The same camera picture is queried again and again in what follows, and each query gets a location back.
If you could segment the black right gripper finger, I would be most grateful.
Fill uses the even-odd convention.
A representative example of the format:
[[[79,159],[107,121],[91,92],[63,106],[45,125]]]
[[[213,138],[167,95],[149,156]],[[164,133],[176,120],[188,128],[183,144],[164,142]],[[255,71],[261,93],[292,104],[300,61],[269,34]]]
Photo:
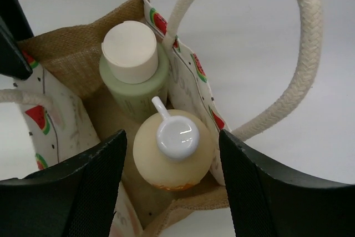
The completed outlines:
[[[236,236],[354,236],[354,185],[308,175],[219,134]]]
[[[28,79],[33,71],[18,41],[33,37],[33,32],[18,0],[1,0],[1,74]]]
[[[126,149],[120,130],[52,167],[1,181],[1,236],[109,236]]]

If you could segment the burlap canvas bag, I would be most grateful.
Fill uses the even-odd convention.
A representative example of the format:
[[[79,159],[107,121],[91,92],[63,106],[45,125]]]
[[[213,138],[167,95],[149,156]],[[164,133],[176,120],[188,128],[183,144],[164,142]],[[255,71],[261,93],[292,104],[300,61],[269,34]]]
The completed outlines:
[[[173,47],[183,16],[194,0],[177,0],[168,20],[168,31],[159,38],[171,59],[183,62],[183,45]],[[321,56],[323,35],[321,0],[297,0],[300,9],[300,48],[295,73],[288,88],[270,107],[249,122],[233,130],[242,140],[262,133],[287,117],[304,99],[311,88]],[[148,20],[149,0],[128,0],[103,18],[86,25],[60,28],[24,41],[19,46],[38,60],[76,95],[89,103],[96,101],[103,91],[99,76],[99,42],[109,27],[125,19]],[[138,215],[145,226],[145,236],[158,236],[168,226],[186,218],[194,211],[222,209],[229,206],[227,191],[222,183],[220,158],[212,164],[212,176],[196,189],[189,189],[176,198],[172,193],[149,189],[143,185],[138,195],[162,197],[157,214],[148,218],[148,204],[135,201]]]

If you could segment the cream pump lotion bottle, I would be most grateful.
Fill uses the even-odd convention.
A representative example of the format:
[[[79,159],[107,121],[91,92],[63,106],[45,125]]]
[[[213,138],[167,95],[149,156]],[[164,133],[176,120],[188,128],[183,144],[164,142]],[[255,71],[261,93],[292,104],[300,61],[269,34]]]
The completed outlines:
[[[196,186],[209,171],[216,142],[207,126],[183,110],[167,109],[159,97],[157,112],[138,129],[133,159],[150,185],[167,191]]]

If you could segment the white-capped pale green bottle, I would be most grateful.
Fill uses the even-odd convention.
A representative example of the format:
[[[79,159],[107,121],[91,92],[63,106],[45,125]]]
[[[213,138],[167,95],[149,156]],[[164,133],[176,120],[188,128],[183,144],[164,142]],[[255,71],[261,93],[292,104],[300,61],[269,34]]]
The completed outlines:
[[[137,122],[156,113],[152,98],[168,97],[169,59],[153,31],[138,21],[114,26],[101,44],[99,73],[122,112]]]

